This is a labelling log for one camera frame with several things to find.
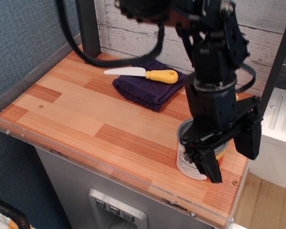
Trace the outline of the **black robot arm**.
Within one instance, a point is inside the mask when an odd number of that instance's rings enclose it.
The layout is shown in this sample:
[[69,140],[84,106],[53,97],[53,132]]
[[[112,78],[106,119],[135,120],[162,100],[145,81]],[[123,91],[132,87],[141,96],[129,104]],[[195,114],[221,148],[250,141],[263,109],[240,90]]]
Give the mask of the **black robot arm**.
[[215,149],[234,140],[236,149],[254,160],[259,154],[261,99],[237,100],[236,95],[255,83],[252,78],[236,89],[237,69],[253,77],[244,63],[250,55],[230,0],[117,0],[115,6],[129,19],[173,26],[182,38],[194,72],[184,86],[193,123],[182,134],[185,158],[212,183],[222,175]]

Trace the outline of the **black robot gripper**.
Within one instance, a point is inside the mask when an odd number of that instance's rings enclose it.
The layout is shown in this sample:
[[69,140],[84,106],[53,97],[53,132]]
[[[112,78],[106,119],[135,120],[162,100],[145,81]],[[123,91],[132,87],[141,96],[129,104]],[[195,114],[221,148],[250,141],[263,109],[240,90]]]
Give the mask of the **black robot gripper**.
[[233,86],[221,91],[201,91],[194,79],[184,86],[193,124],[182,135],[185,158],[194,163],[200,174],[212,183],[222,183],[219,163],[213,148],[234,140],[238,153],[250,160],[259,155],[263,120],[259,112],[261,99],[256,96],[236,101]]

